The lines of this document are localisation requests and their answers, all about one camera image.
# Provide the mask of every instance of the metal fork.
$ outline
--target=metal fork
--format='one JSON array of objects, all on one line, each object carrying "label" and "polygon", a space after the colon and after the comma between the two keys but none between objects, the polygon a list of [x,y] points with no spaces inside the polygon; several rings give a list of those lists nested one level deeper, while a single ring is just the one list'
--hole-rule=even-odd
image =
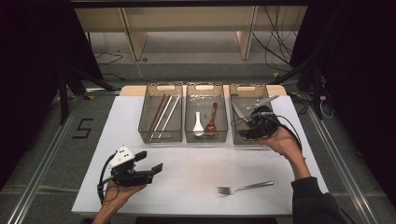
[{"label": "metal fork", "polygon": [[244,187],[239,187],[239,188],[233,188],[233,187],[218,187],[218,192],[220,194],[234,194],[237,190],[240,189],[255,189],[255,188],[260,188],[260,187],[265,187],[265,186],[270,186],[270,185],[274,185],[274,181],[270,180],[270,181],[265,181],[265,182],[261,182],[258,184],[254,184],[254,185],[247,185]]}]

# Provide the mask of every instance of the table surface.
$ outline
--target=table surface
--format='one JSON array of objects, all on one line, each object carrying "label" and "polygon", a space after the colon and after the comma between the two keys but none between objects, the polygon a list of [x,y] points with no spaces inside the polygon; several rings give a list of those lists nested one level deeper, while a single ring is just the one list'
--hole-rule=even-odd
[{"label": "table surface", "polygon": [[[139,87],[127,87],[125,90],[128,89],[137,90]],[[72,212],[90,216],[99,211],[101,204],[96,185],[102,167],[110,155],[121,146],[126,146],[133,153],[148,152],[144,160],[136,163],[136,171],[149,170],[162,162],[163,171],[155,175],[152,184],[134,195],[119,213],[137,217],[291,215],[290,182],[294,177],[287,160],[266,146],[234,145],[231,129],[225,143],[187,143],[184,136],[180,143],[144,144],[137,131],[143,95],[136,92],[135,96],[116,97]],[[229,96],[225,97],[227,114],[230,114]],[[272,107],[277,115],[286,117],[297,130],[311,174],[318,178],[320,189],[327,192],[291,99],[280,96],[272,102]],[[217,192],[217,187],[240,187],[267,180],[273,180],[275,184],[239,190],[230,196]]]}]

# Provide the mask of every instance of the wooden spoon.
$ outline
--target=wooden spoon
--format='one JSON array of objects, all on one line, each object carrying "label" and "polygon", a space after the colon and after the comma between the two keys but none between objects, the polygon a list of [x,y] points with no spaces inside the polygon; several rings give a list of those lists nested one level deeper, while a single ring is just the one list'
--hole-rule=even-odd
[{"label": "wooden spoon", "polygon": [[212,119],[210,120],[210,122],[205,127],[205,131],[206,132],[215,132],[216,131],[215,116],[216,116],[216,111],[217,110],[218,110],[218,103],[213,103]]}]

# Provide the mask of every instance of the black sleeve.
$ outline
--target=black sleeve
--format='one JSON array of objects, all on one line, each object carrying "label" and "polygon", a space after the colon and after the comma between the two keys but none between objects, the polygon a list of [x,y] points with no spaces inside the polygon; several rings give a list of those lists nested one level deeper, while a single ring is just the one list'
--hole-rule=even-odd
[{"label": "black sleeve", "polygon": [[330,193],[323,194],[318,180],[311,176],[291,182],[293,187],[294,224],[343,224],[347,223],[340,207]]}]

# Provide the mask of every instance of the ceramic spoon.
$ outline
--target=ceramic spoon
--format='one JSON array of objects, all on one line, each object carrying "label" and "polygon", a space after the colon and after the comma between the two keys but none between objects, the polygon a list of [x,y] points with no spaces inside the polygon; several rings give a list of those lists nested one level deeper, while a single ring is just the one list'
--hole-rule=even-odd
[{"label": "ceramic spoon", "polygon": [[202,126],[201,121],[200,121],[200,112],[195,112],[195,117],[196,117],[195,126],[192,129],[192,131],[194,132],[194,134],[196,136],[201,136],[204,134],[204,127]]}]

